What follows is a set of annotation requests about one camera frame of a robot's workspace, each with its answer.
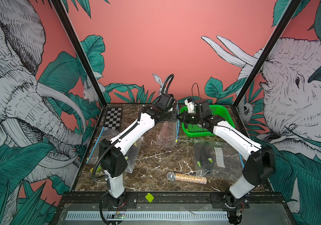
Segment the dark purple eggplant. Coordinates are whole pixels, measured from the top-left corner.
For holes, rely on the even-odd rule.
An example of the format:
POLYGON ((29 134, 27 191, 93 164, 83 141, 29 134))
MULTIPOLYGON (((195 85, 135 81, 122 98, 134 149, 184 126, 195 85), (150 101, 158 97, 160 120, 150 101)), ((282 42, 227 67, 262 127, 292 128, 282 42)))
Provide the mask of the dark purple eggplant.
POLYGON ((200 143, 196 143, 194 145, 194 159, 196 161, 196 164, 198 166, 198 168, 201 168, 202 166, 202 157, 204 155, 204 148, 202 147, 202 145, 200 143))

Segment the sprinkle-filled cylinder tube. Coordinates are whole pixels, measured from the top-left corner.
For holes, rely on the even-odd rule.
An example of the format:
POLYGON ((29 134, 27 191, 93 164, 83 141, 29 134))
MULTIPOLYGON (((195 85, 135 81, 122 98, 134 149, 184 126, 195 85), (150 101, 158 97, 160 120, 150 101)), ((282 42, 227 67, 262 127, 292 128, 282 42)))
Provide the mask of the sprinkle-filled cylinder tube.
POLYGON ((168 172, 167 179, 169 181, 180 181, 180 182, 184 181, 184 182, 191 182, 191 183, 197 183, 197 184, 207 184, 206 177, 189 175, 189 174, 181 174, 181 173, 175 173, 175 172, 168 172))

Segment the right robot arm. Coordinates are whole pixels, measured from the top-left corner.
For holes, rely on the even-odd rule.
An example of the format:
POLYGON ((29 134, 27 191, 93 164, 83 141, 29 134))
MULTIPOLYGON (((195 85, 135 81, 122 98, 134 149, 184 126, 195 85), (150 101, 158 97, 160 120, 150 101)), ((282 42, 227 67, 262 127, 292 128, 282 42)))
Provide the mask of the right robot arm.
POLYGON ((187 111, 178 115, 182 123, 201 125, 202 128, 226 141, 246 161, 242 175, 224 195, 224 199, 229 202, 228 205, 235 204, 275 174, 276 159, 272 148, 249 139, 232 127, 222 116, 213 114, 208 101, 188 98, 185 104, 187 111))

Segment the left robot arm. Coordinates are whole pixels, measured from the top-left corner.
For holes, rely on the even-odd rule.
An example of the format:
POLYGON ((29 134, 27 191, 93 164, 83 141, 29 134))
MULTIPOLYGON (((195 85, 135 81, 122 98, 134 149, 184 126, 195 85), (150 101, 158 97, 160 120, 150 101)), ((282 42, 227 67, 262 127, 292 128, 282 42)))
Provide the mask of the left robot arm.
POLYGON ((128 166, 125 155, 131 146, 148 130, 155 125, 176 120, 176 99, 172 94, 161 94, 154 103, 142 107, 137 119, 111 140, 103 139, 97 145, 99 156, 94 165, 92 179, 100 179, 96 176, 96 170, 101 167, 108 183, 108 192, 114 199, 120 198, 125 192, 123 173, 128 166))

